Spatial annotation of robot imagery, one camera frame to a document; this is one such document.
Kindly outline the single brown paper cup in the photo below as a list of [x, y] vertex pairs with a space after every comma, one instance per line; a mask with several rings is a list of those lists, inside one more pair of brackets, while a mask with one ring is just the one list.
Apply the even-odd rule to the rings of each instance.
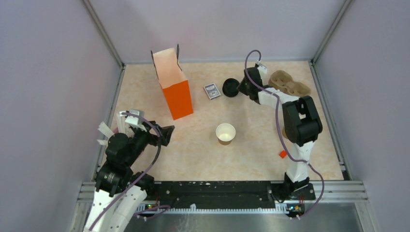
[[222, 123], [216, 128], [216, 137], [221, 145], [229, 145], [236, 136], [236, 130], [229, 123]]

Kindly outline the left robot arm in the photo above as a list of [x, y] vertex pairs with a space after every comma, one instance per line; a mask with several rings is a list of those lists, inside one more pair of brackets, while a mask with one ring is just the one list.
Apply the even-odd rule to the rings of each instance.
[[155, 194], [154, 178], [146, 171], [134, 173], [131, 166], [148, 145], [160, 152], [168, 146], [174, 126], [160, 127], [155, 121], [124, 123], [107, 135], [106, 161], [96, 175], [93, 203], [85, 232], [122, 232], [137, 207]]

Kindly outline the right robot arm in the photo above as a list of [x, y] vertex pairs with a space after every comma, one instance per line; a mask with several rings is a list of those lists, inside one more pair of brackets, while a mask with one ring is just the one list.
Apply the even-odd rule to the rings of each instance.
[[283, 192], [287, 198], [297, 199], [309, 184], [310, 154], [322, 132], [315, 103], [310, 96], [291, 96], [274, 87], [263, 86], [258, 67], [246, 68], [244, 74], [238, 91], [258, 104], [274, 108], [277, 129], [281, 128], [279, 113], [282, 112], [284, 132], [279, 133], [279, 139], [285, 144], [283, 135], [286, 135], [292, 143], [291, 149], [284, 148], [292, 162], [285, 172]]

